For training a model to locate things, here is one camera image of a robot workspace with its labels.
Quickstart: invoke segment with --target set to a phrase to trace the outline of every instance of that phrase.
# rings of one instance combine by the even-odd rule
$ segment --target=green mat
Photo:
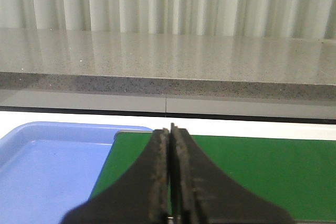
[[[132,165],[150,136],[117,135],[91,197]],[[285,208],[295,220],[336,221],[336,141],[199,135],[193,139],[227,175]]]

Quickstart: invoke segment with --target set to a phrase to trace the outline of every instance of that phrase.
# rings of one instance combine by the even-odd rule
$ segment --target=blue plastic tray
[[[138,126],[34,122],[1,139],[0,223],[59,223],[90,196],[119,130]]]

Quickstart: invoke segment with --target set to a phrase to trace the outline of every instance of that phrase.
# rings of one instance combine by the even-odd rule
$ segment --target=white curtain
[[[336,38],[336,0],[0,0],[0,27]]]

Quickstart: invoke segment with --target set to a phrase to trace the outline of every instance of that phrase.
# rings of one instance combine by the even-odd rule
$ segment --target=black trim strip
[[[125,115],[125,116],[148,116],[158,118],[190,118],[190,119],[213,119],[213,120],[257,121],[257,122],[279,122],[279,123],[336,124],[335,119],[279,118],[279,117],[267,117],[267,116],[164,113],[164,112],[145,112],[145,111],[56,109],[56,108],[33,108],[33,107],[16,107],[16,106],[0,106],[0,111],[90,114],[90,115]]]

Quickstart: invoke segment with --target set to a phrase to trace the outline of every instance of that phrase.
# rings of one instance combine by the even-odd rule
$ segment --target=granite countertop
[[[336,101],[336,40],[0,28],[0,89]]]

